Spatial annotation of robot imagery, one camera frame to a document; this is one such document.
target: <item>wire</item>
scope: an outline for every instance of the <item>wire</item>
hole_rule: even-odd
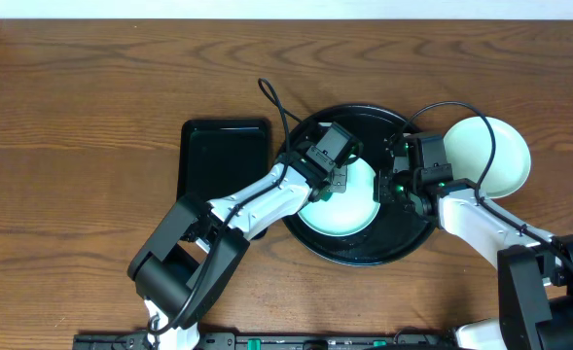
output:
[[[258,80],[258,87],[260,88],[260,91],[262,91],[263,94],[269,99],[270,103],[272,103],[272,104],[273,104],[275,107],[277,107],[277,108],[281,108],[281,109],[284,111],[284,114],[285,114],[285,115],[287,115],[288,117],[294,119],[295,121],[297,121],[297,123],[301,123],[302,120],[301,120],[299,117],[297,117],[297,116],[295,116],[294,114],[290,113],[290,111],[288,111],[288,110],[285,109],[284,107],[281,107],[281,103],[279,103],[279,99],[275,98],[276,95],[273,94],[274,91],[271,92],[271,94],[273,94],[273,97],[271,97],[271,96],[269,95],[269,93],[265,90],[265,87],[264,87],[263,83],[268,84],[269,89],[272,89],[272,88],[270,87],[269,81],[268,81],[267,79],[262,78],[262,79],[259,79],[259,80]]]
[[[422,170],[424,170],[424,168],[421,166],[418,166],[416,169],[413,170],[413,179],[412,179],[412,192],[413,192],[413,194],[418,193],[418,186],[417,186],[418,174]]]
[[[392,343],[398,344],[399,343],[399,336],[401,336],[403,334],[403,332],[406,330],[417,331],[417,333],[413,333],[412,335],[422,335],[422,336],[424,336],[424,340],[426,340],[427,345],[434,345],[434,344],[431,344],[431,341],[429,341],[429,338],[426,336],[426,334],[420,333],[421,330],[419,330],[416,327],[412,327],[412,326],[407,326],[405,328],[402,328],[400,331],[398,331],[396,334],[394,334],[394,339],[392,340]]]
[[[269,88],[270,93],[272,95],[272,98],[269,97],[269,94],[266,92],[264,85],[266,85],[267,88]],[[290,129],[288,128],[288,120],[286,119],[286,110],[282,106],[282,103],[279,101],[279,97],[277,96],[277,92],[275,92],[275,89],[269,83],[269,81],[267,79],[265,79],[265,78],[258,79],[258,86],[260,87],[261,91],[265,94],[265,96],[267,96],[269,98],[269,100],[275,106],[277,106],[277,109],[279,110],[279,116],[281,117],[282,124],[284,126],[284,143],[286,145],[286,159],[284,159],[284,169],[282,170],[282,174],[280,175],[279,179],[277,181],[275,181],[272,185],[266,187],[265,189],[263,189],[261,191],[256,192],[255,194],[250,195],[249,197],[245,198],[243,201],[236,204],[232,208],[232,210],[230,211],[230,214],[228,214],[228,216],[226,217],[226,220],[224,220],[224,222],[221,224],[221,226],[217,230],[217,236],[215,237],[215,241],[212,244],[213,249],[211,249],[208,252],[206,259],[204,260],[204,262],[202,264],[201,271],[199,272],[199,275],[197,276],[197,280],[196,280],[195,284],[193,285],[193,289],[191,290],[191,293],[189,294],[189,297],[187,297],[187,300],[185,300],[185,303],[182,305],[182,307],[180,308],[180,311],[178,311],[176,316],[173,319],[171,319],[161,329],[159,329],[159,330],[153,329],[152,322],[149,322],[148,323],[148,333],[151,335],[154,335],[154,336],[163,335],[167,331],[171,330],[174,327],[174,325],[176,325],[176,324],[178,324],[178,322],[180,322],[180,319],[182,318],[183,314],[185,313],[185,311],[187,311],[187,309],[189,308],[191,303],[196,298],[197,292],[201,289],[202,283],[203,283],[203,281],[206,277],[206,273],[208,271],[207,267],[210,266],[210,263],[212,262],[213,257],[215,256],[215,251],[217,250],[216,248],[219,246],[219,242],[221,242],[221,239],[223,238],[223,235],[226,232],[226,228],[228,227],[228,224],[230,223],[230,221],[232,220],[234,215],[236,215],[236,213],[238,213],[240,208],[244,207],[246,204],[248,204],[252,200],[254,200],[254,199],[258,198],[259,196],[261,196],[265,193],[268,193],[269,191],[280,186],[282,181],[284,180],[284,177],[286,177],[286,172],[288,170],[288,163],[289,163],[288,156],[290,155]]]
[[[455,106],[465,107],[465,108],[471,110],[472,112],[476,113],[479,117],[481,117],[484,124],[487,126],[487,131],[489,131],[489,137],[491,139],[491,153],[489,154],[489,159],[487,160],[487,164],[485,165],[483,172],[481,173],[481,176],[479,177],[479,180],[477,181],[477,184],[474,188],[474,198],[477,200],[478,204],[480,204],[480,206],[482,206],[491,215],[500,219],[501,221],[503,221],[505,224],[509,225],[510,227],[516,229],[520,234],[525,234],[528,237],[539,242],[544,248],[546,248],[548,251],[550,251],[555,257],[559,258],[560,261],[563,263],[563,266],[565,268],[567,268],[573,274],[573,262],[570,261],[567,257],[565,257],[565,255],[562,252],[560,252],[551,242],[548,242],[547,240],[540,237],[538,234],[530,231],[526,224],[519,225],[516,222],[514,222],[513,220],[505,217],[501,213],[498,213],[495,209],[493,209],[492,207],[487,205],[487,203],[484,201],[484,197],[480,196],[479,191],[481,190],[481,185],[483,184],[483,180],[484,180],[485,176],[487,176],[487,172],[489,171],[489,168],[491,167],[491,164],[493,163],[493,159],[494,159],[495,154],[496,154],[496,139],[495,139],[495,136],[493,134],[493,128],[491,127],[491,124],[489,123],[489,121],[487,120],[487,117],[483,114],[483,112],[479,111],[478,109],[476,109],[472,105],[465,103],[465,102],[444,101],[444,102],[434,103],[434,104],[426,106],[423,109],[416,112],[405,123],[405,125],[403,125],[403,127],[401,128],[400,135],[402,136],[403,131],[405,131],[405,128],[407,127],[407,125],[412,123],[418,116],[422,115],[422,113],[424,113],[430,109],[436,108],[436,107],[447,106],[447,105],[455,105]]]
[[[357,146],[355,146],[355,148],[357,149],[357,154],[355,154],[355,157],[347,159],[342,166],[351,165],[352,163],[356,162],[359,158],[362,157],[362,154],[364,153],[364,144],[362,143],[362,141],[358,141]]]
[[[128,343],[128,339],[133,338],[136,335],[140,335],[142,333],[143,333],[143,331],[139,331],[139,332],[132,332],[130,334],[122,334],[122,335],[117,336],[115,339],[113,339],[113,342],[111,342],[111,350],[117,350],[116,347],[119,348],[118,346],[116,346],[117,344],[120,344],[124,348],[124,350],[128,350],[128,347],[126,346],[126,344]]]

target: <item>green connector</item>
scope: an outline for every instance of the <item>green connector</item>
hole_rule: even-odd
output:
[[[247,350],[260,350],[260,339],[247,340]]]

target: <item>wooden table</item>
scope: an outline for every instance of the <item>wooden table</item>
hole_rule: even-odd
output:
[[[406,115],[472,102],[532,153],[525,186],[499,202],[573,232],[573,22],[0,20],[0,348],[68,349],[75,333],[145,326],[125,270],[174,200],[180,128],[267,117],[276,149],[283,131],[258,77],[303,117],[351,101]],[[445,108],[419,125],[469,116]],[[497,302],[494,268],[443,232],[399,262],[354,268],[280,222],[203,324],[443,330],[495,317]]]

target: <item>white bowl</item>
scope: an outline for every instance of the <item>white bowl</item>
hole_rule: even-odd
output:
[[[329,200],[309,203],[299,217],[315,231],[343,237],[368,226],[379,211],[373,200],[375,171],[359,158],[346,167],[346,191],[332,193]]]
[[[483,180],[482,189],[491,198],[517,191],[530,173],[530,151],[519,132],[505,122],[487,117],[496,139],[496,155]],[[479,180],[491,153],[491,139],[481,117],[455,124],[444,136],[454,179]]]

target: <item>black round tray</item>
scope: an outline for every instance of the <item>black round tray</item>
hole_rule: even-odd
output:
[[[377,106],[346,104],[317,112],[297,125],[290,133],[291,143],[300,141],[312,123],[337,122],[364,143],[362,159],[377,173],[391,167],[384,139],[392,136],[405,118]],[[416,126],[408,132],[418,132]],[[308,227],[299,217],[283,219],[286,227],[312,252],[336,263],[375,265],[399,260],[419,247],[434,226],[407,213],[396,204],[382,204],[375,219],[363,230],[346,236],[331,237]]]

